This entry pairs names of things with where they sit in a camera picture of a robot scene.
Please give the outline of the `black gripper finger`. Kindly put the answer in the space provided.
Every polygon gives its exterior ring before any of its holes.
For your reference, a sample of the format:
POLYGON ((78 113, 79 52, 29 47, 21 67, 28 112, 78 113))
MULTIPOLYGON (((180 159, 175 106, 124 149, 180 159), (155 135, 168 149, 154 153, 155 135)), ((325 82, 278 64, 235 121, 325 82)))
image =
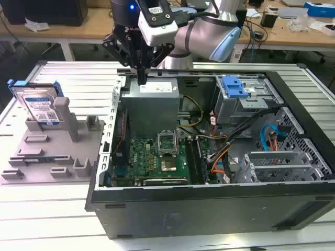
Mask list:
POLYGON ((157 67, 174 49, 174 43, 168 42, 156 46, 143 47, 143 84, 147 82, 148 73, 152 67, 157 67))
POLYGON ((109 52, 121 65, 129 66, 137 74, 138 85, 143 85, 143 68, 140 53, 131 35, 125 35, 123 41, 114 33, 106 36, 102 42, 104 49, 109 52))

